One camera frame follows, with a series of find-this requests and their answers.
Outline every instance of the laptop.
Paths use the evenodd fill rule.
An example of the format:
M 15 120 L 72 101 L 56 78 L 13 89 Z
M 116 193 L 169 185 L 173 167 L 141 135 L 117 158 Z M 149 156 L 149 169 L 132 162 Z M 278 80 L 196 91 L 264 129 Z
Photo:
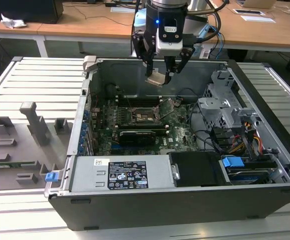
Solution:
M 244 8 L 270 9 L 277 0 L 237 0 Z

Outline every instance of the desk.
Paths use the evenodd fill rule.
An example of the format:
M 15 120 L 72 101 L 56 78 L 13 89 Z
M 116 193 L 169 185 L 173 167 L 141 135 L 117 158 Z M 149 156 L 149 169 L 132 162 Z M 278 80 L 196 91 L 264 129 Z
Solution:
M 214 2 L 218 6 L 221 4 L 220 0 L 214 0 Z M 286 8 L 245 8 L 238 5 L 234 0 L 231 0 L 230 2 L 229 5 L 219 11 L 222 20 L 220 31 L 226 38 L 224 48 L 290 52 L 290 14 L 286 14 L 280 10 L 274 10 L 287 10 Z M 290 7 L 290 2 L 278 1 L 275 6 Z M 264 17 L 274 18 L 276 23 L 245 21 L 242 19 L 241 15 L 234 14 L 232 9 L 260 10 L 266 14 Z M 212 25 L 215 24 L 215 20 L 212 16 L 209 17 L 209 22 Z M 214 41 L 215 40 L 213 39 L 210 42 L 205 43 L 204 47 L 212 47 L 211 43 Z
M 219 6 L 221 1 L 214 0 L 214 3 Z M 290 2 L 277 2 L 276 5 L 290 6 Z M 276 23 L 251 22 L 231 12 L 232 9 L 241 8 L 231 0 L 231 3 L 219 12 L 222 20 L 221 33 L 226 38 L 225 48 L 290 52 L 290 15 L 275 10 L 272 14 Z M 93 18 L 85 19 L 79 11 L 86 17 Z M 272 14 L 266 13 L 266 16 L 272 17 Z M 132 13 L 111 12 L 110 8 L 104 5 L 72 7 L 71 3 L 64 3 L 64 13 L 58 24 L 28 23 L 28 27 L 25 28 L 8 29 L 0 23 L 0 38 L 35 40 L 40 55 L 47 57 L 44 41 L 129 44 L 131 32 L 129 25 L 132 24 L 132 20 Z M 210 16 L 210 23 L 214 25 L 212 16 Z M 215 42 L 216 38 L 204 43 L 204 50 L 211 49 Z

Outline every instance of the metal slatted platform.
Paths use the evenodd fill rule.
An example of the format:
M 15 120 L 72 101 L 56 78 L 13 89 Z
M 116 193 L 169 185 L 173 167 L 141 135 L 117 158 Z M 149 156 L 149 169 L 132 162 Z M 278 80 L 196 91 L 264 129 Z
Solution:
M 12 61 L 0 77 L 0 117 L 27 123 L 22 102 L 36 102 L 37 115 L 47 123 L 56 118 L 74 121 L 84 77 L 83 59 L 24 57 Z
M 64 71 L 71 72 L 71 77 L 62 74 L 40 75 L 37 68 L 42 71 L 46 70 L 42 66 L 56 66 L 57 71 L 62 71 L 59 70 L 60 66 L 65 66 Z M 64 83 L 76 86 L 74 83 L 80 84 L 84 78 L 80 76 L 82 69 L 69 70 L 66 66 L 82 66 L 82 59 L 25 57 L 18 64 L 12 62 L 0 77 L 0 114 L 8 111 L 13 113 L 11 119 L 14 123 L 25 123 L 26 120 L 17 115 L 18 107 L 21 102 L 35 101 L 37 111 L 43 114 L 46 121 L 53 121 L 64 112 L 69 112 L 67 114 L 74 116 L 78 94 L 59 93 L 66 89 Z M 280 82 L 281 79 L 275 75 L 276 73 L 257 63 L 242 63 L 240 66 L 248 73 L 255 87 L 262 88 L 263 98 L 274 111 L 289 111 L 288 113 L 290 113 L 290 92 L 283 89 L 282 86 L 285 83 Z M 257 74 L 254 74 L 253 71 L 253 74 L 249 74 L 248 70 L 252 69 L 257 70 Z M 17 91 L 23 89 L 24 94 L 15 94 L 15 89 L 18 89 Z M 36 94 L 29 94 L 26 89 L 35 89 Z M 44 94 L 41 89 L 49 89 L 51 93 Z M 279 118 L 290 132 L 290 117 L 281 116 Z M 137 216 L 136 213 L 133 217 L 141 221 L 141 216 Z M 43 196 L 42 189 L 13 190 L 8 193 L 0 191 L 0 240 L 53 238 L 73 240 L 290 240 L 290 204 L 266 219 L 73 232 L 67 228 L 65 222 L 48 203 Z
M 243 62 L 238 65 L 290 133 L 290 87 L 271 67 L 264 67 L 261 63 Z M 244 93 L 239 91 L 239 94 L 251 107 Z

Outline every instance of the power supply label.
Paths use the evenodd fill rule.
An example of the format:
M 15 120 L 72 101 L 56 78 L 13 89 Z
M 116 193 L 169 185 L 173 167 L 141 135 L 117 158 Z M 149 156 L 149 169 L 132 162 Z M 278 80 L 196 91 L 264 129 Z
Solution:
M 148 177 L 145 161 L 109 162 L 108 185 L 110 190 L 147 189 Z

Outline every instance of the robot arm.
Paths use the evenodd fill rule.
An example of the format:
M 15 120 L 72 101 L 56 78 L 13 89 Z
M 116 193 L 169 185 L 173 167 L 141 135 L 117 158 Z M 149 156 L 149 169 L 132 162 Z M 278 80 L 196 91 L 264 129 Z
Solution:
M 148 82 L 161 86 L 168 84 L 174 73 L 180 73 L 195 52 L 194 44 L 205 42 L 218 34 L 221 21 L 217 11 L 227 3 L 228 0 L 225 0 L 215 9 L 209 0 L 191 0 L 189 5 L 188 0 L 148 0 L 146 29 L 132 34 L 137 58 L 146 65 Z M 218 27 L 213 34 L 201 38 L 195 34 L 199 26 L 207 23 L 206 14 L 216 15 Z M 153 73 L 155 55 L 164 57 L 165 75 Z M 176 62 L 175 56 L 178 55 L 181 60 Z

